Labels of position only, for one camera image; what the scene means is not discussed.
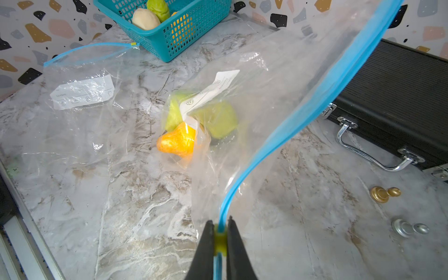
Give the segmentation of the green pear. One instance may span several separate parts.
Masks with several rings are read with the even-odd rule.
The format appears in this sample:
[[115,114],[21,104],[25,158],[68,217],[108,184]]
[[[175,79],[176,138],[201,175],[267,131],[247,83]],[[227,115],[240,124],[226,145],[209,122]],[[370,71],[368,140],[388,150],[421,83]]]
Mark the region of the green pear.
[[161,23],[171,17],[169,6],[165,0],[148,0],[147,9],[152,11]]
[[233,106],[227,101],[202,106],[193,111],[192,116],[218,140],[230,135],[239,124]]

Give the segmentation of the beige fruit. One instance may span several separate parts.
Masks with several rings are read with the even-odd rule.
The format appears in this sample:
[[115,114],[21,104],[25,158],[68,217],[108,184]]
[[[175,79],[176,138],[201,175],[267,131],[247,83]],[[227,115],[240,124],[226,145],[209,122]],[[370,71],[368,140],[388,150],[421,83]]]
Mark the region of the beige fruit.
[[132,23],[142,30],[152,30],[161,24],[159,18],[151,10],[144,8],[135,10]]

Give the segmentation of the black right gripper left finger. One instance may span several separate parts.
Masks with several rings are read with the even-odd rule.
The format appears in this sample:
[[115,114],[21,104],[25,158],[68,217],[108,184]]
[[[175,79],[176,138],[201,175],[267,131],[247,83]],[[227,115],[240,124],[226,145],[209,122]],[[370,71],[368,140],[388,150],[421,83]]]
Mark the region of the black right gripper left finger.
[[212,220],[206,222],[185,280],[213,280],[215,237]]

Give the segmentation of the clear zip-top bag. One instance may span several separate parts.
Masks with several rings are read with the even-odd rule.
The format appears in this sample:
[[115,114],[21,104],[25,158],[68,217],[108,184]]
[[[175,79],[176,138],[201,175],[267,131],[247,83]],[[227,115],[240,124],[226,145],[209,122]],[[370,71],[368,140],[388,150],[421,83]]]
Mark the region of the clear zip-top bag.
[[[67,51],[44,64],[41,89],[18,110],[23,129],[8,124],[2,150],[19,155],[25,180],[53,202],[70,170],[114,181],[128,173],[138,152],[155,153],[165,129],[168,94],[198,71],[189,54],[164,63],[135,43],[98,43]],[[112,76],[114,96],[103,103],[55,110],[59,85]]]
[[226,274],[229,217],[237,223],[271,170],[269,156],[315,120],[348,85],[378,45],[401,1],[343,1],[207,64],[180,89],[200,93],[216,73],[240,70],[230,87],[206,102],[230,103],[238,127],[214,139],[196,130],[193,154],[164,153],[192,178],[191,218],[201,239],[214,224],[213,280]]

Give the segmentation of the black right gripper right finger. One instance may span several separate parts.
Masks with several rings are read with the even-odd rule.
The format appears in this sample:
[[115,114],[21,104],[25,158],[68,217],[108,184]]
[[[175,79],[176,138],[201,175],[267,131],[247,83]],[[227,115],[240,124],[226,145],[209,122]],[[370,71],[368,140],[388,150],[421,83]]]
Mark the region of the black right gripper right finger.
[[228,280],[258,280],[232,216],[227,224],[226,275]]

